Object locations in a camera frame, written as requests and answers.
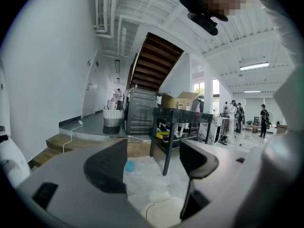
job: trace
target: table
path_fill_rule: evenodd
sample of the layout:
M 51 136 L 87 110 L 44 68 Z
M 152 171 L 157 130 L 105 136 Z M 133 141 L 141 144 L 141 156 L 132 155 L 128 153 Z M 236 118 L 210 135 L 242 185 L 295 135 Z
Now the table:
M 258 129 L 261 129 L 261 126 L 252 125 L 251 128 L 253 133 L 257 133 Z
M 154 147 L 157 146 L 160 148 L 162 152 L 166 155 L 165 165 L 162 172 L 162 175 L 167 175 L 168 167 L 170 163 L 172 149 L 179 148 L 178 145 L 173 147 L 173 142 L 179 143 L 182 139 L 192 139 L 198 140 L 199 138 L 199 131 L 197 130 L 196 134 L 191 132 L 191 124 L 192 123 L 209 123 L 208 130 L 207 130 L 207 137 L 205 139 L 205 143 L 208 141 L 208 135 L 210 132 L 210 126 L 213 119 L 213 114 L 207 113 L 200 113 L 194 111 L 186 111 L 180 109 L 173 109 L 173 108 L 159 108 L 155 107 L 153 109 L 153 131 L 151 137 L 151 145 L 150 145 L 150 156 L 153 157 Z M 157 119 L 166 119 L 167 122 L 170 122 L 170 134 L 169 139 L 161 140 L 156 138 L 156 121 Z M 181 123 L 189 123 L 189 132 L 185 133 L 181 138 L 174 139 L 174 131 L 176 124 Z

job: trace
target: wooden step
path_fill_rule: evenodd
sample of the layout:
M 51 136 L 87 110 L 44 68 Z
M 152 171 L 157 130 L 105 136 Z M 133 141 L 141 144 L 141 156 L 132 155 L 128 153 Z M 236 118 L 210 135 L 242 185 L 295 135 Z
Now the wooden step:
M 144 45 L 144 48 L 147 48 L 147 49 L 150 50 L 150 51 L 154 51 L 154 52 L 156 52 L 157 54 L 162 55 L 162 56 L 164 56 L 165 58 L 168 58 L 169 60 L 172 60 L 172 61 L 175 61 L 175 60 L 176 60 L 176 57 L 175 57 L 175 56 L 172 56 L 170 53 L 165 52 L 165 51 L 163 51 L 163 50 L 161 50 L 161 49 L 159 49 L 159 48 L 157 48 L 157 47 L 155 47 L 155 46 L 152 46 L 152 45 L 149 45 L 149 44 L 145 44 L 145 45 Z
M 29 165 L 31 166 L 31 168 L 33 168 L 34 166 L 36 167 L 40 167 L 42 166 L 44 163 L 46 163 L 47 161 L 49 161 L 50 159 L 60 155 L 61 153 L 55 150 L 52 150 L 50 148 L 46 148 L 45 150 L 43 150 L 40 154 L 38 154 L 37 156 L 35 156 L 29 163 Z
M 74 138 L 73 141 L 65 145 L 65 152 L 74 151 L 83 148 L 90 148 L 99 146 L 109 142 L 116 142 L 117 140 L 128 139 L 128 158 L 137 158 L 148 156 L 150 152 L 150 142 L 144 142 L 134 138 L 111 138 L 109 141 L 93 141 L 87 139 Z M 50 159 L 63 154 L 62 145 L 70 141 L 70 136 L 64 134 L 57 134 L 47 140 L 47 148 L 35 156 L 28 164 L 31 168 L 34 166 L 40 167 Z M 154 152 L 157 155 L 161 155 L 162 152 L 156 148 Z
M 165 61 L 163 59 L 160 59 L 159 57 L 156 57 L 152 54 L 149 54 L 149 53 L 146 53 L 146 52 L 142 52 L 141 53 L 141 56 L 144 57 L 144 58 L 147 58 L 147 59 L 150 59 L 156 63 L 159 63 L 159 64 L 162 64 L 168 68 L 172 68 L 172 63 L 168 62 L 168 61 Z
M 166 75 L 162 75 L 162 74 L 153 72 L 153 71 L 151 71 L 151 70 L 142 68 L 142 67 L 140 67 L 140 66 L 138 66 L 138 67 L 136 68 L 136 71 L 137 71 L 137 72 L 141 72 L 141 73 L 143 73 L 143 74 L 152 75 L 152 76 L 157 77 L 157 78 L 159 78 L 159 79 L 161 79 L 161 80 L 163 80 L 163 79 L 166 77 Z
M 143 80 L 139 80 L 139 79 L 133 79 L 132 80 L 133 83 L 135 84 L 139 84 L 139 85 L 143 85 L 143 86 L 148 86 L 148 87 L 151 87 L 151 88 L 154 88 L 154 89 L 158 89 L 159 88 L 159 85 L 157 84 L 153 84 L 153 83 L 149 83 L 149 82 L 146 82 L 146 81 L 143 81 Z
M 150 81 L 150 82 L 155 82 L 157 84 L 161 84 L 162 83 L 162 81 L 159 80 L 159 79 L 152 78 L 152 77 L 149 77 L 149 76 L 146 76 L 146 75 L 142 75 L 142 74 L 139 74 L 139 73 L 134 73 L 133 77 L 137 78 L 137 79 L 144 79 L 144 80 Z
M 152 37 L 149 37 L 147 39 L 147 43 L 151 44 L 151 45 L 154 45 L 156 47 L 159 47 L 161 48 L 162 50 L 166 50 L 167 52 L 169 52 L 170 54 L 173 54 L 175 56 L 179 56 L 179 54 L 181 53 L 180 51 L 177 51 L 175 49 L 173 49 L 172 47 L 168 46 L 168 45 L 165 45 L 163 44 L 162 42 L 158 41 L 156 38 L 152 38 Z
M 59 133 L 59 134 L 47 139 L 46 142 L 47 142 L 48 148 L 62 153 L 63 152 L 62 146 L 65 143 L 69 142 L 70 140 L 71 140 L 71 137 L 69 135 Z M 103 143 L 103 142 L 73 137 L 72 142 L 65 145 L 65 152 L 69 152 L 69 151 L 73 151 L 73 150 L 77 150 L 77 149 L 88 148 L 88 147 L 94 147 L 94 146 L 98 146 L 101 143 Z
M 47 146 L 51 150 L 62 153 L 62 145 L 70 141 L 69 135 L 57 134 L 47 140 Z M 73 137 L 73 141 L 65 145 L 65 152 L 96 147 L 104 143 L 116 142 L 118 140 L 128 140 L 128 157 L 142 157 L 149 155 L 150 142 L 143 142 L 133 138 L 109 138 L 108 141 L 94 141 Z
M 157 66 L 157 65 L 155 65 L 153 63 L 149 63 L 149 62 L 146 62 L 144 60 L 138 60 L 137 64 L 146 66 L 146 67 L 151 68 L 151 69 L 155 69 L 157 71 L 161 71 L 161 72 L 163 72 L 165 74 L 167 74 L 169 72 L 167 69 L 165 69 L 165 68 L 163 68 L 161 66 Z

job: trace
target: person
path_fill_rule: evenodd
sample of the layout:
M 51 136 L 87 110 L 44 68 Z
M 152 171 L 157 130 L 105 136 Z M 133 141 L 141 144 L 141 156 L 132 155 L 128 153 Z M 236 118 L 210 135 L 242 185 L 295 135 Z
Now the person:
M 121 111 L 123 109 L 124 95 L 121 89 L 117 89 L 117 91 L 118 91 L 117 110 Z
M 237 133 L 241 133 L 242 130 L 242 122 L 244 119 L 244 109 L 242 107 L 241 103 L 238 103 L 237 106 L 237 113 L 238 113 L 238 118 L 237 118 Z
M 223 106 L 223 113 L 225 113 L 228 110 L 228 102 L 226 101 Z
M 261 104 L 262 110 L 260 114 L 260 123 L 261 123 L 261 135 L 259 137 L 265 138 L 266 135 L 266 113 L 265 104 Z
M 230 108 L 228 109 L 228 115 L 229 115 L 229 132 L 228 132 L 228 136 L 229 141 L 233 142 L 233 135 L 234 135 L 234 123 L 235 123 L 235 114 L 237 112 L 237 103 L 235 100 L 232 100 L 231 104 L 230 104 Z

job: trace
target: backpack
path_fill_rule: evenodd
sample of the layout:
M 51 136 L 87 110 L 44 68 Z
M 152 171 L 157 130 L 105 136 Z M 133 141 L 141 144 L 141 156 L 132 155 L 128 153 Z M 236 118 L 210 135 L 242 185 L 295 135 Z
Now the backpack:
M 237 108 L 237 112 L 235 113 L 234 117 L 235 118 L 238 118 L 240 116 L 240 109 Z
M 266 122 L 269 122 L 269 113 L 268 113 L 268 111 L 265 110 L 265 109 L 264 109 L 264 111 L 265 111 L 264 119 L 266 120 Z
M 264 109 L 264 112 L 265 112 L 264 120 L 266 122 L 266 128 L 269 129 L 270 128 L 270 125 L 269 125 L 269 113 L 265 109 Z

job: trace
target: fluorescent light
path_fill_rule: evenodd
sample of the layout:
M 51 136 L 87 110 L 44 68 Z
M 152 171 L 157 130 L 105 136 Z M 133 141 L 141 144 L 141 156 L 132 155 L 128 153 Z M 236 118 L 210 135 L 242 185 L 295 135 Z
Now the fluorescent light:
M 115 60 L 115 69 L 116 69 L 116 73 L 120 73 L 120 61 L 119 60 Z
M 247 91 L 244 91 L 244 93 L 260 93 L 261 91 L 260 90 L 247 90 Z
M 269 66 L 269 63 L 264 62 L 264 63 L 254 64 L 254 65 L 249 65 L 249 66 L 242 66 L 239 69 L 241 71 L 244 71 L 244 70 L 255 69 L 255 68 L 260 68 L 260 67 L 267 67 L 267 66 Z

